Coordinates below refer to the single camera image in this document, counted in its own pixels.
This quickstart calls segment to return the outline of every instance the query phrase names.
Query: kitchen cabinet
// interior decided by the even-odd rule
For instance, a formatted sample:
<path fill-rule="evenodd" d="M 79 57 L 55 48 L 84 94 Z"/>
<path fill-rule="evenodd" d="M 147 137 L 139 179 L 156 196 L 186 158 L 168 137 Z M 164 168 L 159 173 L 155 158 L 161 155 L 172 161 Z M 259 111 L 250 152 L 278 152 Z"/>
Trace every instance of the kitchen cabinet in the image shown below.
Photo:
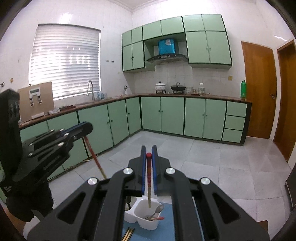
<path fill-rule="evenodd" d="M 227 115 L 246 117 L 247 104 L 227 101 Z"/>
<path fill-rule="evenodd" d="M 61 115 L 56 118 L 47 121 L 49 129 L 68 129 L 74 125 L 78 124 L 76 112 Z M 73 148 L 69 152 L 70 157 L 67 161 L 63 163 L 63 167 L 66 170 L 69 167 L 75 166 L 87 158 L 87 153 L 83 144 L 82 139 L 74 142 Z"/>
<path fill-rule="evenodd" d="M 38 136 L 48 131 L 49 129 L 48 129 L 47 123 L 46 121 L 44 121 L 44 122 L 35 124 L 33 126 L 27 127 L 25 129 L 22 129 L 20 131 L 20 138 L 22 142 L 24 142 L 32 137 Z"/>
<path fill-rule="evenodd" d="M 133 69 L 144 68 L 144 48 L 143 41 L 132 44 L 133 51 Z"/>
<path fill-rule="evenodd" d="M 143 25 L 143 40 L 160 37 L 162 35 L 161 23 L 156 21 Z"/>
<path fill-rule="evenodd" d="M 186 98 L 184 135 L 202 137 L 205 120 L 205 99 Z"/>
<path fill-rule="evenodd" d="M 107 105 L 96 106 L 78 111 L 80 122 L 92 123 L 93 131 L 87 135 L 95 153 L 113 147 L 111 127 Z"/>
<path fill-rule="evenodd" d="M 226 31 L 220 14 L 202 14 L 206 31 Z"/>
<path fill-rule="evenodd" d="M 184 98 L 161 97 L 161 131 L 183 135 Z"/>
<path fill-rule="evenodd" d="M 209 51 L 205 32 L 186 33 L 188 63 L 209 63 Z"/>
<path fill-rule="evenodd" d="M 142 26 L 131 30 L 131 42 L 137 43 L 143 40 Z"/>
<path fill-rule="evenodd" d="M 161 131 L 160 97 L 141 97 L 141 108 L 143 129 Z"/>
<path fill-rule="evenodd" d="M 207 31 L 206 35 L 210 62 L 215 64 L 231 64 L 230 48 L 226 32 Z"/>
<path fill-rule="evenodd" d="M 221 140 L 226 111 L 226 101 L 206 100 L 203 138 Z"/>
<path fill-rule="evenodd" d="M 123 71 L 133 69 L 132 45 L 128 45 L 122 48 L 122 67 Z"/>
<path fill-rule="evenodd" d="M 162 35 L 177 34 L 184 32 L 182 17 L 167 18 L 160 21 Z"/>
<path fill-rule="evenodd" d="M 183 23 L 185 32 L 205 30 L 205 27 L 202 22 L 202 16 L 200 14 L 183 16 Z"/>
<path fill-rule="evenodd" d="M 114 145 L 128 136 L 125 100 L 109 103 L 108 112 Z"/>
<path fill-rule="evenodd" d="M 125 33 L 122 34 L 122 47 L 130 45 L 131 42 L 131 30 L 127 31 Z"/>
<path fill-rule="evenodd" d="M 222 141 L 230 141 L 240 143 L 242 131 L 224 129 Z"/>
<path fill-rule="evenodd" d="M 141 129 L 141 112 L 139 97 L 126 100 L 126 112 L 128 114 L 129 134 L 133 134 Z"/>

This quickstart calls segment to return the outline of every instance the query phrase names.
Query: blue box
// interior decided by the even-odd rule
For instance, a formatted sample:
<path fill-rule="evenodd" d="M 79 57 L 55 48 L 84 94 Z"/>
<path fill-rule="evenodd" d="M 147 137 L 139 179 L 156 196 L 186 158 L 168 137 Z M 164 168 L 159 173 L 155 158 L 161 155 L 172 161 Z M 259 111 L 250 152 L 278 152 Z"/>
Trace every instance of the blue box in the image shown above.
<path fill-rule="evenodd" d="M 167 53 L 176 53 L 174 39 L 163 39 L 158 41 L 159 55 Z"/>

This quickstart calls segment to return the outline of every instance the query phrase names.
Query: wooden countertop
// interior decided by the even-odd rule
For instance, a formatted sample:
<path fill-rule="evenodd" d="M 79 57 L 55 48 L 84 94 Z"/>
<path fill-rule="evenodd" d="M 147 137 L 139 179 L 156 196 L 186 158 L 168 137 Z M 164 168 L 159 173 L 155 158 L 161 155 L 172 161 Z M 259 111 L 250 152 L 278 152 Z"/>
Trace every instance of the wooden countertop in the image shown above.
<path fill-rule="evenodd" d="M 241 102 L 241 103 L 250 103 L 250 101 L 247 101 L 247 100 L 243 101 L 243 100 L 241 100 L 241 98 L 228 97 L 228 96 L 215 96 L 215 95 L 193 96 L 193 95 L 190 95 L 190 94 L 156 94 L 156 93 L 151 93 L 151 94 L 149 94 L 149 93 L 131 94 L 131 95 L 127 95 L 127 96 L 118 96 L 118 97 L 109 98 L 109 99 L 105 99 L 105 100 L 98 100 L 98 101 L 92 101 L 92 102 L 85 103 L 85 104 L 79 104 L 79 105 L 76 105 L 74 108 L 67 109 L 67 110 L 62 110 L 57 114 L 52 114 L 52 115 L 48 114 L 46 116 L 42 116 L 42 117 L 39 117 L 37 119 L 24 122 L 24 123 L 19 125 L 19 128 L 24 129 L 24 128 L 27 128 L 27 127 L 32 126 L 34 124 L 37 124 L 37 123 L 40 123 L 40 122 L 43 122 L 43 121 L 50 120 L 52 118 L 58 117 L 60 115 L 68 114 L 68 113 L 75 112 L 75 111 L 82 110 L 82 109 L 87 109 L 87 108 L 90 108 L 90 107 L 95 107 L 95 106 L 99 106 L 99 105 L 108 104 L 108 103 L 119 101 L 119 100 L 125 100 L 125 99 L 129 99 L 129 98 L 137 97 L 137 96 L 139 96 L 139 97 L 150 97 L 150 96 L 157 96 L 157 97 L 186 97 L 186 98 L 231 100 L 231 101 Z"/>

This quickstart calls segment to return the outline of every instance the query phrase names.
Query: silver screw head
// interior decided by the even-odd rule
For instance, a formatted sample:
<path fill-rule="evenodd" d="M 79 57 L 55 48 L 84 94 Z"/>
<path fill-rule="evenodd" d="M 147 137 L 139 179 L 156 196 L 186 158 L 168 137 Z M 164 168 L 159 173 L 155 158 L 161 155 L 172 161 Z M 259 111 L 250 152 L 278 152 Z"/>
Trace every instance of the silver screw head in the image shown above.
<path fill-rule="evenodd" d="M 165 172 L 166 172 L 167 174 L 174 174 L 174 173 L 176 172 L 176 170 L 175 170 L 174 168 L 172 168 L 172 167 L 169 167 L 169 168 L 167 168 L 167 169 L 165 170 Z"/>
<path fill-rule="evenodd" d="M 207 177 L 203 177 L 200 182 L 203 184 L 203 185 L 208 185 L 211 183 L 211 180 L 208 179 Z"/>
<path fill-rule="evenodd" d="M 123 169 L 123 173 L 124 174 L 127 174 L 127 175 L 132 174 L 133 173 L 133 169 L 127 167 L 127 168 Z"/>
<path fill-rule="evenodd" d="M 98 182 L 98 179 L 96 179 L 95 177 L 91 177 L 90 179 L 87 180 L 87 183 L 89 185 L 95 185 Z"/>

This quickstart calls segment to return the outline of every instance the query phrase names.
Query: window blind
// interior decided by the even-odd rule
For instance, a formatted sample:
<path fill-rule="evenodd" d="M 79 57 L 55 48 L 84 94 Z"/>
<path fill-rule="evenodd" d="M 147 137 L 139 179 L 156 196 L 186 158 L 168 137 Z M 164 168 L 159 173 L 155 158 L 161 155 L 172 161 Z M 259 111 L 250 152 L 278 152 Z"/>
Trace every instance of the window blind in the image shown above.
<path fill-rule="evenodd" d="M 30 60 L 29 83 L 51 81 L 54 99 L 85 93 L 89 80 L 94 91 L 99 91 L 99 38 L 100 31 L 96 29 L 39 25 Z"/>

